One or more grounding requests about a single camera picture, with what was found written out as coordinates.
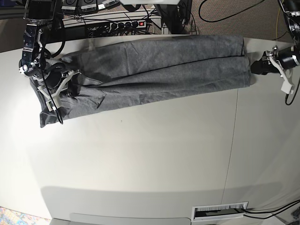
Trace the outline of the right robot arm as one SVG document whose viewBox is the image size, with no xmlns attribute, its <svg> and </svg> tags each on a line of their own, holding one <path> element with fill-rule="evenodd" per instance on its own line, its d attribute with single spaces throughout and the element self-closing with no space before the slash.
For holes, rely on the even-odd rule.
<svg viewBox="0 0 300 225">
<path fill-rule="evenodd" d="M 76 87 L 68 81 L 68 71 L 63 63 L 52 62 L 66 43 L 66 28 L 63 22 L 63 0 L 28 0 L 25 2 L 23 18 L 28 21 L 23 35 L 22 57 L 19 71 L 29 78 L 39 93 L 53 95 L 61 93 L 69 97 L 78 94 Z"/>
</svg>

